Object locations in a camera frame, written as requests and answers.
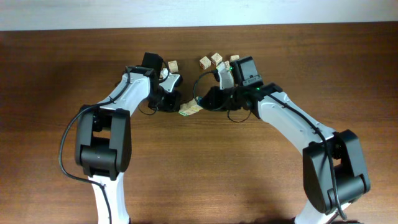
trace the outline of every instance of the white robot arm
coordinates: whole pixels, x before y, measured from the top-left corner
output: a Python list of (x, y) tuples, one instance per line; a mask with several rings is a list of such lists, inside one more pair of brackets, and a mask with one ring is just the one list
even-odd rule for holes
[[(199, 98), (200, 106), (210, 111), (250, 110), (281, 132), (303, 155), (308, 201), (294, 222), (324, 224), (333, 221), (336, 214), (345, 219), (343, 210), (370, 190), (358, 137), (350, 130), (338, 133), (319, 123), (279, 86), (264, 85), (252, 57), (233, 61), (230, 68), (221, 64), (199, 79), (211, 73), (220, 86), (211, 87), (206, 96)], [(194, 99), (199, 79), (193, 88)], [(341, 159), (341, 164), (333, 167), (332, 158)]]
[[(160, 78), (162, 64), (167, 69)], [(92, 184), (98, 210), (98, 223), (130, 223), (124, 203), (123, 177), (131, 158), (130, 116), (139, 103), (148, 99), (148, 107), (173, 112), (180, 108), (180, 93), (174, 90), (182, 82), (179, 74), (170, 74), (157, 54), (146, 53), (142, 65), (126, 67), (122, 80), (112, 93), (95, 105), (84, 105), (71, 120), (60, 145), (59, 163), (63, 173)], [(67, 133), (78, 119), (75, 161), (83, 167), (88, 180), (69, 174), (62, 164), (62, 149)], [(94, 132), (110, 131), (110, 138)]]

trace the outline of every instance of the wooden table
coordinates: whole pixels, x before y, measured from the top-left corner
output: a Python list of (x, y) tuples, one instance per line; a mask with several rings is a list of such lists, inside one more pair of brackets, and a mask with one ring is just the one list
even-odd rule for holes
[[(398, 220), (396, 22), (1, 32), (0, 40), (0, 223), (96, 223), (91, 186), (60, 172), (60, 137), (79, 107), (105, 98), (144, 52), (177, 60), (184, 100), (204, 55), (252, 55), (266, 83), (323, 124), (360, 137), (372, 189), (348, 217)], [(203, 95), (216, 82), (200, 85)], [(304, 206), (301, 155), (253, 116), (236, 124), (221, 112), (135, 112), (131, 127), (124, 189), (134, 222), (260, 223)], [(83, 176), (75, 131), (64, 161)]]

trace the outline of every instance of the black actuator housing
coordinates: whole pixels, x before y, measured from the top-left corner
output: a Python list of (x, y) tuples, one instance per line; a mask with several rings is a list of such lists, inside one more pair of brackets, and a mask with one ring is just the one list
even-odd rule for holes
[[(326, 142), (333, 149), (333, 157), (341, 159), (341, 163), (334, 166), (340, 204), (354, 202), (371, 188), (359, 139), (352, 131), (346, 130), (335, 133)], [(327, 215), (336, 209), (329, 167), (323, 143), (314, 143), (303, 149), (304, 191), (311, 204)]]
[(235, 84), (239, 86), (260, 87), (262, 78), (257, 72), (253, 57), (248, 56), (230, 63)]
[[(94, 137), (93, 131), (110, 130), (111, 137)], [(107, 176), (116, 180), (126, 171), (131, 158), (130, 112), (98, 109), (82, 115), (76, 134), (75, 161), (85, 175)]]

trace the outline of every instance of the black cable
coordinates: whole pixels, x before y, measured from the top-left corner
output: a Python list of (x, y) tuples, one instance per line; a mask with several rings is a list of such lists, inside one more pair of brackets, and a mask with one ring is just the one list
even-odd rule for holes
[(242, 122), (246, 121), (247, 119), (249, 119), (249, 118), (250, 118), (250, 115), (251, 115), (251, 111), (250, 111), (250, 113), (249, 113), (249, 115), (247, 116), (247, 118), (244, 118), (244, 119), (241, 120), (241, 121), (235, 121), (235, 120), (231, 119), (231, 117), (229, 117), (229, 112), (230, 112), (230, 111), (231, 111), (231, 110), (228, 110), (228, 111), (226, 112), (226, 116), (228, 117), (228, 119), (229, 119), (230, 121), (235, 122), (235, 123), (242, 123)]
[(91, 106), (89, 106), (89, 107), (87, 107), (87, 108), (81, 110), (79, 113), (77, 113), (77, 114), (70, 120), (70, 122), (69, 122), (67, 128), (64, 130), (64, 132), (63, 132), (63, 134), (62, 134), (61, 143), (60, 143), (60, 151), (59, 151), (59, 154), (58, 154), (58, 162), (59, 162), (59, 164), (60, 164), (61, 171), (62, 171), (67, 177), (69, 177), (69, 178), (71, 178), (71, 179), (74, 179), (74, 180), (82, 181), (82, 182), (85, 182), (85, 183), (97, 185), (97, 186), (101, 189), (102, 194), (104, 195), (105, 204), (106, 204), (106, 207), (107, 207), (108, 213), (109, 213), (109, 224), (112, 224), (112, 214), (111, 214), (111, 207), (110, 207), (110, 205), (109, 205), (108, 197), (106, 196), (106, 192), (105, 192), (105, 185), (102, 185), (102, 184), (100, 184), (100, 183), (98, 183), (98, 182), (95, 182), (95, 181), (93, 181), (93, 180), (84, 179), (84, 178), (77, 177), (77, 176), (75, 176), (75, 175), (72, 175), (72, 174), (68, 173), (68, 172), (65, 170), (64, 166), (63, 166), (63, 162), (62, 162), (62, 151), (63, 151), (63, 145), (65, 144), (65, 140), (66, 140), (66, 138), (67, 138), (67, 136), (68, 136), (68, 132), (69, 132), (70, 128), (72, 127), (72, 125), (75, 123), (75, 121), (76, 121), (81, 115), (83, 115), (83, 114), (85, 114), (85, 113), (87, 113), (87, 112), (89, 112), (89, 111), (91, 111), (91, 110), (93, 110), (93, 109), (98, 109), (100, 106), (104, 106), (104, 105), (108, 105), (108, 104), (114, 103), (114, 101), (117, 100), (117, 99), (126, 91), (127, 87), (130, 85), (130, 71), (131, 71), (130, 68), (126, 66), (126, 73), (127, 73), (126, 85), (123, 87), (123, 89), (122, 89), (114, 98), (110, 98), (109, 101), (104, 102), (104, 103), (97, 103), (97, 104), (91, 105)]
[(154, 110), (154, 112), (150, 114), (150, 113), (145, 113), (145, 112), (143, 112), (143, 111), (141, 110), (141, 108), (139, 107), (139, 105), (138, 105), (137, 107), (138, 107), (138, 110), (139, 110), (141, 113), (143, 113), (143, 114), (145, 114), (145, 115), (148, 115), (148, 116), (152, 116), (152, 115), (156, 114), (156, 112), (157, 112), (157, 110), (158, 110), (158, 107), (156, 106), (156, 110)]
[(284, 103), (282, 101), (280, 101), (278, 98), (272, 96), (272, 95), (268, 95), (269, 97), (271, 97), (273, 100), (275, 100), (276, 102), (278, 102), (280, 105), (283, 105), (284, 107), (286, 107), (287, 109), (293, 111), (295, 114), (299, 115), (301, 118), (304, 119), (305, 122), (307, 122), (312, 129), (314, 129), (314, 131), (319, 135), (319, 137), (322, 140), (322, 143), (324, 145), (325, 148), (325, 152), (328, 156), (328, 160), (329, 160), (329, 167), (330, 167), (330, 175), (331, 175), (331, 181), (333, 184), (333, 193), (335, 195), (335, 203), (337, 206), (337, 210), (339, 215), (342, 217), (343, 220), (347, 219), (346, 214), (343, 212), (343, 209), (341, 209), (341, 205), (340, 205), (340, 201), (338, 199), (338, 192), (337, 192), (337, 183), (336, 183), (336, 174), (335, 174), (335, 169), (333, 167), (333, 159), (331, 156), (331, 152), (328, 149), (328, 144), (326, 142), (325, 137), (323, 136), (323, 134), (321, 133), (321, 131), (319, 130), (319, 128), (317, 128), (308, 118), (306, 118), (302, 113), (298, 112), (296, 109), (292, 108), (291, 106), (289, 106), (287, 103)]

